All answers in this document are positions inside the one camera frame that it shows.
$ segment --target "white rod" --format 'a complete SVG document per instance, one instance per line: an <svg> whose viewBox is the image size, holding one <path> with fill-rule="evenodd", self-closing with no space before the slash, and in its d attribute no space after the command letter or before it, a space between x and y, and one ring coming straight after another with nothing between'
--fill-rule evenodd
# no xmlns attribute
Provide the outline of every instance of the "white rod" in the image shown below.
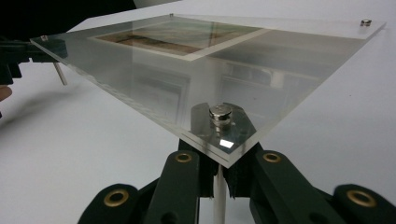
<svg viewBox="0 0 396 224"><path fill-rule="evenodd" d="M214 181L214 224L225 224L225 197L226 197L226 182L222 172L222 166L219 164L218 174Z"/></svg>

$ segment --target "framed photograph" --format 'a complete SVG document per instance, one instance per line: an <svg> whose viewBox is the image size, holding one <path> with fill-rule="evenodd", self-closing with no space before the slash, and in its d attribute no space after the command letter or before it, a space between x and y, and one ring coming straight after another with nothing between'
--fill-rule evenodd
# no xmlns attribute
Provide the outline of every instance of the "framed photograph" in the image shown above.
<svg viewBox="0 0 396 224"><path fill-rule="evenodd" d="M269 30L212 21L174 20L92 38L193 61Z"/></svg>

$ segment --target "brass ring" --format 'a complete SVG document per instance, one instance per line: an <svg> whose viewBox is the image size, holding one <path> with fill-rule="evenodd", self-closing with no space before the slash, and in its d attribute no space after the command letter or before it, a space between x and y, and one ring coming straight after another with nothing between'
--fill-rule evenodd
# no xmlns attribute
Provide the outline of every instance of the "brass ring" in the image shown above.
<svg viewBox="0 0 396 224"><path fill-rule="evenodd" d="M265 153L262 157L269 162L280 162L281 160L275 153Z"/></svg>
<svg viewBox="0 0 396 224"><path fill-rule="evenodd" d="M114 195L120 195L120 199L112 198ZM129 198L129 193L126 189L114 189L109 192L104 200L104 203L108 207L117 207L125 203Z"/></svg>
<svg viewBox="0 0 396 224"><path fill-rule="evenodd" d="M370 194L364 191L351 189L346 193L346 196L350 199L350 201L358 205L364 207L376 207L376 201L373 198L373 196L371 196Z"/></svg>
<svg viewBox="0 0 396 224"><path fill-rule="evenodd" d="M192 160L192 156L187 153L180 153L176 155L176 160L178 162L189 162Z"/></svg>

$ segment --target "clear acrylic plate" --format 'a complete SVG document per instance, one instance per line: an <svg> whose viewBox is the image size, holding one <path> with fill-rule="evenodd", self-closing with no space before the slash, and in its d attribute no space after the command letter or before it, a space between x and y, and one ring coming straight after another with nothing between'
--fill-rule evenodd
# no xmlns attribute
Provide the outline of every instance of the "clear acrylic plate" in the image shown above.
<svg viewBox="0 0 396 224"><path fill-rule="evenodd" d="M230 167L384 25L171 14L32 42Z"/></svg>

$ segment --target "white background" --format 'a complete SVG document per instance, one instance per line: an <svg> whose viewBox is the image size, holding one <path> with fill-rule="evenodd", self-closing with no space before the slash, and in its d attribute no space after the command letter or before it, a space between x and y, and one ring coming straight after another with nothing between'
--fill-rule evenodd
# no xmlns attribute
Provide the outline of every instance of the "white background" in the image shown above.
<svg viewBox="0 0 396 224"><path fill-rule="evenodd" d="M273 131L264 148L285 154L319 189L372 189L396 204L396 2L358 0L185 0L94 18L75 30L179 13L387 26ZM157 178L178 139L62 66L22 63L0 103L0 223L77 223L93 197L116 183ZM254 223L247 199L228 201L226 223ZM200 223L212 223L202 200Z"/></svg>

